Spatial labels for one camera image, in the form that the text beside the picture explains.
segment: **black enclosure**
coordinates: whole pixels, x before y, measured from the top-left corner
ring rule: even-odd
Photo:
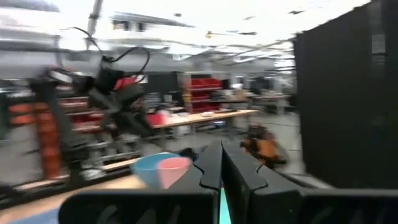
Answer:
[[[143,84],[145,93],[164,95],[171,91],[179,91],[177,72],[148,72],[148,82]]]
[[[398,188],[397,1],[373,1],[294,43],[307,172],[341,188]]]
[[[398,222],[398,190],[311,189],[223,141],[223,181],[232,224]]]

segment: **teal strip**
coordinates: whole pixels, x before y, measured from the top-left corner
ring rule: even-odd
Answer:
[[[231,224],[224,189],[221,189],[220,224]]]

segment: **plastic bowl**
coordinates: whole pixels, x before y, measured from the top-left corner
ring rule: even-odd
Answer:
[[[149,188],[161,188],[159,176],[157,174],[157,165],[160,161],[180,157],[172,153],[159,153],[142,157],[130,166],[131,171],[137,175]]]
[[[169,188],[189,169],[192,160],[186,157],[165,159],[158,164],[158,175],[163,189]]]

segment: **pink bowl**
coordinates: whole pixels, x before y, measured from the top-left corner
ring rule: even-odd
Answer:
[[[157,165],[157,174],[164,189],[169,188],[189,169],[192,160],[185,157],[174,157],[162,160]]]

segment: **ceiling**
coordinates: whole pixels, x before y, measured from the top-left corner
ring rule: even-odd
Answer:
[[[88,15],[93,10],[95,0],[0,0],[0,3],[31,4],[39,1],[41,4],[44,2],[46,8],[53,9],[57,6],[61,14],[58,12],[39,14],[36,8],[31,7],[29,9],[36,11],[27,12],[25,9],[18,9],[16,12],[0,9],[0,24],[2,22],[7,27],[40,28],[40,31],[36,32],[46,34],[53,34],[55,31],[58,33],[59,28],[70,26],[86,29]],[[291,44],[271,46],[272,44],[278,40],[292,38],[297,32],[316,27],[369,2],[369,0],[103,1],[101,20],[96,29],[96,36],[99,39],[119,44],[125,44],[128,40],[130,45],[136,40],[151,40],[152,43],[158,42],[158,45],[164,45],[169,54],[188,55],[187,57],[205,52],[229,54],[228,63],[247,62],[272,55],[285,60],[291,57],[289,55]],[[149,24],[145,32],[115,31],[109,22],[109,16],[115,12],[168,19],[194,28]],[[209,31],[212,32],[211,38],[206,35]],[[255,32],[256,35],[238,34],[250,32]],[[231,57],[233,54],[239,54],[239,57]]]

